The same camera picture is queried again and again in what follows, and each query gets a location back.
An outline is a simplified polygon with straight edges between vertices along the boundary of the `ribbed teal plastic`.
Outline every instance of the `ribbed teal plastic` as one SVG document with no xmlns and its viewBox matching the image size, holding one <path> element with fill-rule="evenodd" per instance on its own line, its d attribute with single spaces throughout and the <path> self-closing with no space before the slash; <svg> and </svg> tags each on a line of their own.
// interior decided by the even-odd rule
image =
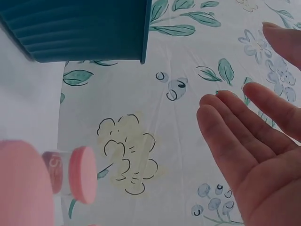
<svg viewBox="0 0 301 226">
<path fill-rule="evenodd" d="M 0 0 L 0 18 L 39 62 L 140 60 L 151 0 Z"/>
</svg>

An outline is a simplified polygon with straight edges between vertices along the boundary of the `pink bottle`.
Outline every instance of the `pink bottle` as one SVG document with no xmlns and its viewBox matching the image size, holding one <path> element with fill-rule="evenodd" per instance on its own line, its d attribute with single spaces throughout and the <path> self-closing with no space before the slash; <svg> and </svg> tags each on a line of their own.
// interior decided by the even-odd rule
<svg viewBox="0 0 301 226">
<path fill-rule="evenodd" d="M 50 152 L 43 158 L 46 164 L 24 141 L 0 141 L 1 226 L 54 226 L 53 193 L 64 187 L 83 203 L 94 201 L 97 179 L 91 148 Z"/>
<path fill-rule="evenodd" d="M 53 194 L 72 195 L 83 204 L 94 202 L 97 172 L 93 149 L 82 146 L 70 152 L 43 153 Z"/>
</svg>

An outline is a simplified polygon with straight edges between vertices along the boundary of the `pink bottle cap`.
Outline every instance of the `pink bottle cap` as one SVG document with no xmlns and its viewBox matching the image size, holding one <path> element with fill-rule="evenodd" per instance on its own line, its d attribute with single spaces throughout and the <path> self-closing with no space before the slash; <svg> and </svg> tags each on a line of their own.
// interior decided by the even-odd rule
<svg viewBox="0 0 301 226">
<path fill-rule="evenodd" d="M 48 171 L 36 150 L 24 141 L 0 142 L 0 225 L 53 226 Z"/>
<path fill-rule="evenodd" d="M 78 147 L 69 162 L 69 184 L 76 200 L 84 204 L 94 202 L 97 190 L 97 172 L 93 149 Z"/>
</svg>

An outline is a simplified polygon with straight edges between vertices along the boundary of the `open palm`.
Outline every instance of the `open palm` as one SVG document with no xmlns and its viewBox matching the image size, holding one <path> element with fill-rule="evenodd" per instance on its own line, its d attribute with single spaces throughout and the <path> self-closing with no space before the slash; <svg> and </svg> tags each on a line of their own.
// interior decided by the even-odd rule
<svg viewBox="0 0 301 226">
<path fill-rule="evenodd" d="M 287 135 L 301 140 L 300 109 L 254 82 L 244 93 Z M 301 225 L 301 147 L 228 91 L 202 97 L 197 118 L 245 225 Z"/>
</svg>

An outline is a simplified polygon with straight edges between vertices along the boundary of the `white fabric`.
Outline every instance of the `white fabric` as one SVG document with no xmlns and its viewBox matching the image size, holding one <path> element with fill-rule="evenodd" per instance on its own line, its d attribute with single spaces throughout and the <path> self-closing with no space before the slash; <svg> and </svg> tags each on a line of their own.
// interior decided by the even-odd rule
<svg viewBox="0 0 301 226">
<path fill-rule="evenodd" d="M 277 128 L 244 97 L 243 84 L 256 81 L 300 106 L 300 71 L 280 58 L 261 33 L 262 21 L 301 28 L 300 4 L 204 2 L 153 1 L 157 14 L 151 15 L 145 65 L 67 64 L 59 148 L 92 146 L 102 172 L 94 204 L 75 203 L 70 214 L 71 199 L 63 200 L 67 225 L 242 225 L 235 203 L 231 209 L 234 197 L 199 132 L 198 102 L 205 94 L 230 90 Z"/>
</svg>

